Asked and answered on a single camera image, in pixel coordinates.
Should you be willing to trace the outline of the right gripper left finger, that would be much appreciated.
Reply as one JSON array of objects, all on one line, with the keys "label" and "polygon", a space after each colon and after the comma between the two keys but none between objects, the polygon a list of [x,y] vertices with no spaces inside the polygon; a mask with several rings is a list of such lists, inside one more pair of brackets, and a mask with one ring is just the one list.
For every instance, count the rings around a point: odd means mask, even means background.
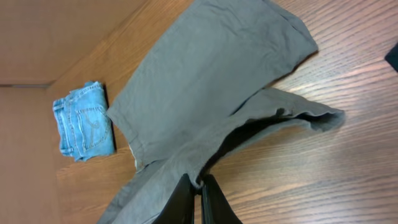
[{"label": "right gripper left finger", "polygon": [[187,174],[182,175],[164,209],[152,224],[193,224],[195,189]]}]

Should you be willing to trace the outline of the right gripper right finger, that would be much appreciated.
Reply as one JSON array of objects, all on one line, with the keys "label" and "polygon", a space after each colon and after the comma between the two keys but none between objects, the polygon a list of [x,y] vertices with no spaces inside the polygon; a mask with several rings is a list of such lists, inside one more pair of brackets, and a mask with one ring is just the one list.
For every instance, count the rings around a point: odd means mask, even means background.
[{"label": "right gripper right finger", "polygon": [[202,224],[243,224],[233,212],[215,177],[208,174],[201,190]]}]

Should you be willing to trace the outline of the grey shorts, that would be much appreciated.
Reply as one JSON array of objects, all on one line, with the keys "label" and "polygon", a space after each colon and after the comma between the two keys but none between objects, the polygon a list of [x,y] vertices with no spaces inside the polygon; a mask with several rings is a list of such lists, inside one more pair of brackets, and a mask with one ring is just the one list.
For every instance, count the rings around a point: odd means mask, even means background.
[{"label": "grey shorts", "polygon": [[343,111],[271,87],[318,47],[268,0],[195,1],[108,109],[136,162],[101,223],[152,223],[182,175],[195,187],[221,158],[289,126],[329,131]]}]

